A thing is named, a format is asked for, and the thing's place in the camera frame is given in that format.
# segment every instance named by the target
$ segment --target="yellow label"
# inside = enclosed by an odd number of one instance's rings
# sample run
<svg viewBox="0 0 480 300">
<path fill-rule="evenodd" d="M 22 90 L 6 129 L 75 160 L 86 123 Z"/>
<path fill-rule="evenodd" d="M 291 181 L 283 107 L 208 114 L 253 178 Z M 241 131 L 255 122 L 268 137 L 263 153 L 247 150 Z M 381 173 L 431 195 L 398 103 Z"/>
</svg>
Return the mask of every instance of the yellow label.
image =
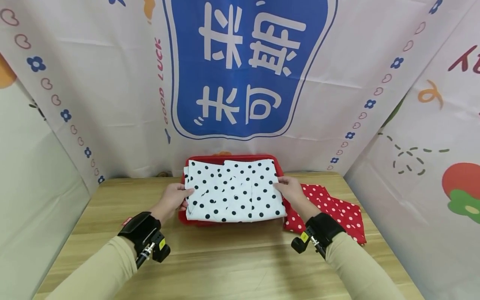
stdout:
<svg viewBox="0 0 480 300">
<path fill-rule="evenodd" d="M 301 236 L 300 236 L 301 240 L 306 243 L 308 241 L 308 234 L 304 232 L 301 233 Z"/>
<path fill-rule="evenodd" d="M 158 244 L 158 247 L 160 248 L 160 250 L 163 249 L 163 247 L 165 246 L 165 239 L 163 239 L 159 244 Z"/>
</svg>

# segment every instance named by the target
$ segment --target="wooden table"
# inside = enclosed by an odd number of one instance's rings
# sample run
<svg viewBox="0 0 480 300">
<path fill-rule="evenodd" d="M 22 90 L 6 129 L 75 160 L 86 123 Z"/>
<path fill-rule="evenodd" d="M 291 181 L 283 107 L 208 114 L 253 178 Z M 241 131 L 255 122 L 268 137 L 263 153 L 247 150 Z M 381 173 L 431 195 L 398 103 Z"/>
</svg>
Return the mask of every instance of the wooden table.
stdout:
<svg viewBox="0 0 480 300">
<path fill-rule="evenodd" d="M 359 205 L 343 178 L 332 172 L 289 174 L 320 184 L 338 198 Z M 34 299 L 44 299 L 70 273 L 121 229 L 123 221 L 158 201 L 179 178 L 112 179 L 102 183 L 63 246 Z M 362 213 L 365 250 L 409 300 L 423 299 L 368 215 Z M 162 228 L 172 249 L 158 264 L 144 263 L 116 299 L 350 299 L 343 283 L 310 245 L 297 254 L 296 236 L 282 220 L 184 226 L 176 217 Z"/>
</svg>

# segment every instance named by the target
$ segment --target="hand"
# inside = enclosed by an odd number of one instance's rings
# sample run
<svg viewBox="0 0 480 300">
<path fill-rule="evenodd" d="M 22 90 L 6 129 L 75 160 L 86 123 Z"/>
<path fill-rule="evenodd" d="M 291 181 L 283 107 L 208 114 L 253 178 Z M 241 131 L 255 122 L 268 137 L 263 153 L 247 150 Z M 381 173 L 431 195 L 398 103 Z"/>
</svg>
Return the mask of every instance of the hand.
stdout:
<svg viewBox="0 0 480 300">
<path fill-rule="evenodd" d="M 173 212 L 178 208 L 181 211 L 187 209 L 186 197 L 193 194 L 195 189 L 185 189 L 185 185 L 181 183 L 171 183 L 163 191 L 163 195 L 152 208 L 152 216 L 160 220 L 161 224 L 164 224 L 169 218 L 172 217 Z"/>
<path fill-rule="evenodd" d="M 296 178 L 289 176 L 278 177 L 278 182 L 274 183 L 274 187 L 290 202 L 292 208 L 299 213 L 304 222 L 320 213 L 320 210 L 305 197 L 303 189 Z"/>
</svg>

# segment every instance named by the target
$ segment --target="red polka dot cloth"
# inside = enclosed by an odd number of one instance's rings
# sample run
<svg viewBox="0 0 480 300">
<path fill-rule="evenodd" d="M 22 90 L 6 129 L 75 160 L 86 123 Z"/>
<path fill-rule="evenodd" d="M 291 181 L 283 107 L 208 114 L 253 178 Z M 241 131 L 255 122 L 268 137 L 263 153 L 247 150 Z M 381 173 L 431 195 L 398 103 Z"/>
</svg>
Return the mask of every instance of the red polka dot cloth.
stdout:
<svg viewBox="0 0 480 300">
<path fill-rule="evenodd" d="M 360 207 L 331 197 L 326 188 L 316 184 L 302 184 L 303 193 L 310 202 L 315 204 L 323 213 L 329 214 L 335 219 L 358 244 L 367 242 Z M 305 230 L 305 224 L 299 214 L 291 208 L 289 203 L 285 205 L 287 216 L 283 223 L 285 230 L 301 234 Z"/>
</svg>

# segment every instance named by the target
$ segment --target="left hand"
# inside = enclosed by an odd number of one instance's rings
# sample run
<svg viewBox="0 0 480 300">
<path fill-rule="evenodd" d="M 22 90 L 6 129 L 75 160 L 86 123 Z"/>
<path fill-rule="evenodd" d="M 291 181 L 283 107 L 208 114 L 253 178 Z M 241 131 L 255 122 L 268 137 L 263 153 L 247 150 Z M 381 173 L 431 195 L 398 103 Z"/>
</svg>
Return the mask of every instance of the left hand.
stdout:
<svg viewBox="0 0 480 300">
<path fill-rule="evenodd" d="M 188 204 L 185 198 L 192 195 L 194 191 L 195 189 L 186 190 L 185 185 L 181 183 L 171 183 L 163 191 L 160 201 L 150 208 L 149 211 L 163 225 L 165 221 L 172 217 L 173 212 L 177 208 L 181 211 L 187 209 Z"/>
</svg>

